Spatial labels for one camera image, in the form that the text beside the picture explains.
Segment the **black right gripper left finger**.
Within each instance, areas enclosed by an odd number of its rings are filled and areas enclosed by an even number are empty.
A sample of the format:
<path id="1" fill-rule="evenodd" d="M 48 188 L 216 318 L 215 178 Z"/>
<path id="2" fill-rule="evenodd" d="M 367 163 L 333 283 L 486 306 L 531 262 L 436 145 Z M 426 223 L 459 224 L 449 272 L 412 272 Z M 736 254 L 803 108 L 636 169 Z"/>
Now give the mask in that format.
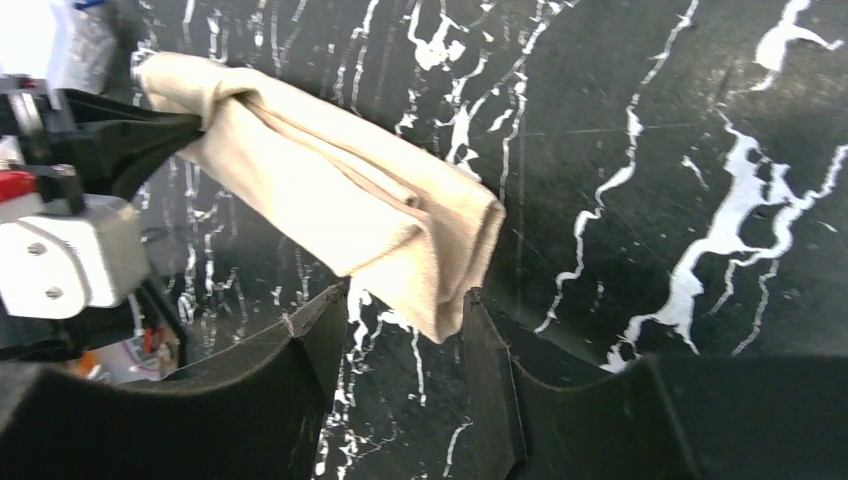
<path id="1" fill-rule="evenodd" d="M 347 329 L 339 283 L 290 317 L 157 381 L 1 367 L 5 479 L 307 479 Z"/>

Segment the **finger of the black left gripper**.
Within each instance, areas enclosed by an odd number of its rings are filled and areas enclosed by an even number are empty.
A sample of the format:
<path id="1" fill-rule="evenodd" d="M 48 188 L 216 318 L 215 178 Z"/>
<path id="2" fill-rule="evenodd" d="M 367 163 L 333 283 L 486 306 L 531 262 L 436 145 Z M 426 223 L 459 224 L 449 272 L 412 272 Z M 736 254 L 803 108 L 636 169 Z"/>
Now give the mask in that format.
<path id="1" fill-rule="evenodd" d="M 202 136 L 195 114 L 157 112 L 74 89 L 51 92 L 51 164 L 75 168 L 87 193 L 131 199 L 173 154 Z"/>

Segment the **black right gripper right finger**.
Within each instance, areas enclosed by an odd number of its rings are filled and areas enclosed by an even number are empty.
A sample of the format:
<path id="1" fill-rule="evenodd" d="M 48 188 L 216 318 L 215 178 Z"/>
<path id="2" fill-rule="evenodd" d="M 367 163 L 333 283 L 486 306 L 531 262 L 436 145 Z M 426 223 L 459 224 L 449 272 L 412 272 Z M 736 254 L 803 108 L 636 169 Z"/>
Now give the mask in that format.
<path id="1" fill-rule="evenodd" d="M 618 373 L 483 292 L 462 339 L 481 479 L 843 479 L 843 356 L 647 355 Z"/>

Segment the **beige cloth napkin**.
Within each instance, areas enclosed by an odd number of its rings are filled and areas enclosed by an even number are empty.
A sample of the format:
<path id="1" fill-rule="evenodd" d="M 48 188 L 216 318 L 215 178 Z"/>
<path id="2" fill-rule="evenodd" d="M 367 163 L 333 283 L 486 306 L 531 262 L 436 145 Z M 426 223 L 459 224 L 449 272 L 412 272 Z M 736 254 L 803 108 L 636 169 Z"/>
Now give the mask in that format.
<path id="1" fill-rule="evenodd" d="M 157 111 L 199 116 L 185 160 L 430 340 L 460 330 L 505 218 L 488 188 L 255 69 L 160 52 L 138 73 Z"/>

